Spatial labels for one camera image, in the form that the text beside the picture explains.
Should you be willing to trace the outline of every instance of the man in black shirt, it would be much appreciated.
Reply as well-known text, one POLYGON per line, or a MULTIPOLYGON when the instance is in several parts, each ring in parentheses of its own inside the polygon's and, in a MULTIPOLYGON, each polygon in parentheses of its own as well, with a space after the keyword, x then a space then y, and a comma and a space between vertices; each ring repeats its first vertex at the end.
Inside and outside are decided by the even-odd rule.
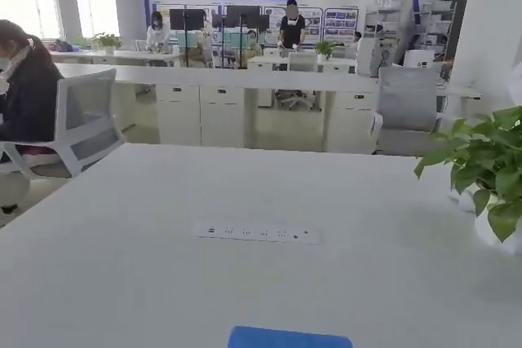
POLYGON ((295 0, 289 0, 286 9, 286 15, 281 20, 278 45, 285 49, 297 49, 304 42, 304 18, 299 14, 295 0))

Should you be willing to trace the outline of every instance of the electrical outlet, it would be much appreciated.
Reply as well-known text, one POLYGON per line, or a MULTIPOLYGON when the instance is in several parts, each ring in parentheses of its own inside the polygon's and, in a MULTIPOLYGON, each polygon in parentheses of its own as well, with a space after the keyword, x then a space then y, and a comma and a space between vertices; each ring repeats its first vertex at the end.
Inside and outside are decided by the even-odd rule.
POLYGON ((316 230, 281 227, 269 223, 198 222, 193 226, 192 232, 195 236, 207 238, 319 244, 319 234, 316 230))

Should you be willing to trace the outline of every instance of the woman's hair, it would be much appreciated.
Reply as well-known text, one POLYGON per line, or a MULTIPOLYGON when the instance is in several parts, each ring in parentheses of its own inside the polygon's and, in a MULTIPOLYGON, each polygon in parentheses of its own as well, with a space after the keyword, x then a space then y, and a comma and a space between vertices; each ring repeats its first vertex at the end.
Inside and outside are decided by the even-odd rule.
POLYGON ((163 17, 161 16, 160 11, 153 11, 153 13, 150 15, 150 23, 152 24, 155 20, 158 20, 160 23, 160 29, 163 29, 163 17))
POLYGON ((51 54, 42 40, 27 34, 19 25, 9 20, 0 20, 0 46, 10 46, 14 42, 18 49, 25 48, 33 42, 33 53, 41 60, 51 60, 51 54))

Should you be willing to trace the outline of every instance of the dark jacket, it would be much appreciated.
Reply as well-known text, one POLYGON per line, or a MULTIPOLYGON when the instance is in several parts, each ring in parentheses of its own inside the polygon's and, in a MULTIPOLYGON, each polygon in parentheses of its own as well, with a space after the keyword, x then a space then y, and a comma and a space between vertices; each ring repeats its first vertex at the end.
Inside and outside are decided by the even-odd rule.
POLYGON ((0 95, 0 140, 50 142, 55 137, 56 93, 62 76, 52 60, 31 50, 0 95))

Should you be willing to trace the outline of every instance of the white wall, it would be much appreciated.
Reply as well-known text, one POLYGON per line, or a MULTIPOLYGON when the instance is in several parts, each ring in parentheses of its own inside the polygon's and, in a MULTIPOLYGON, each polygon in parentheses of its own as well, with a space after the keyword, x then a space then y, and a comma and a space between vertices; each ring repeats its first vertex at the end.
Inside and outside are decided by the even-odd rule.
POLYGON ((513 0, 467 0, 452 82, 484 94, 483 110, 512 105, 507 78, 522 57, 522 8, 513 0))
POLYGON ((116 0, 116 8, 123 46, 131 49, 135 39, 147 37, 144 0, 116 0))

